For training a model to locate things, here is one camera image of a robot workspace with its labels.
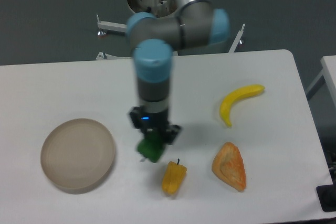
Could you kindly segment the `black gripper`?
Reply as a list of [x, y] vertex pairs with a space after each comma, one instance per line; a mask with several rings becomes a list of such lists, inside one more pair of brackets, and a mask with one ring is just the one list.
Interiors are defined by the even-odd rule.
[[155, 131], [155, 151], [165, 150], [165, 144], [172, 145], [182, 127], [169, 122], [169, 109], [157, 113], [145, 111], [144, 106], [135, 106], [129, 112], [133, 126], [142, 132], [142, 140], [148, 141], [150, 132]]

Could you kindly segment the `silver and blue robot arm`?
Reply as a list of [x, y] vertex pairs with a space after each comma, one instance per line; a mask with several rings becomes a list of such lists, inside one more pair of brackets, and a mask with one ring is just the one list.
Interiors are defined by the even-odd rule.
[[138, 150], [162, 151], [174, 142], [181, 129], [169, 123], [173, 52], [225, 41], [229, 19], [210, 0], [171, 0], [176, 4], [176, 13], [163, 18], [155, 15], [153, 0], [138, 2], [144, 3], [143, 11], [128, 19], [125, 33], [139, 97], [130, 118], [144, 136]]

